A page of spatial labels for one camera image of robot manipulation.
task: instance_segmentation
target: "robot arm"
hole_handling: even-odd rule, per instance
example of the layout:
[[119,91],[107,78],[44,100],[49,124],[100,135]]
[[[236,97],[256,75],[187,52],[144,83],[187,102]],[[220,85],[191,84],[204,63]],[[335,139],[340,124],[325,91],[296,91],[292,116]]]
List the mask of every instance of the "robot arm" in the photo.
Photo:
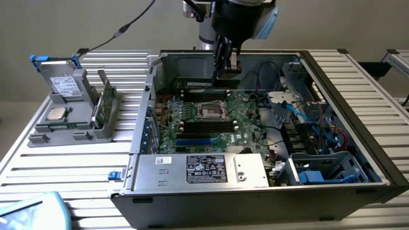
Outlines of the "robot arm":
[[[189,6],[195,4],[191,0],[184,3]],[[208,17],[205,20],[212,20],[209,29],[215,30],[216,34],[213,79],[229,79],[241,73],[237,56],[243,43],[251,38],[265,38],[271,31],[277,14],[276,0],[216,0],[209,7],[201,5],[191,10],[195,12],[191,15],[199,22],[204,11]]]

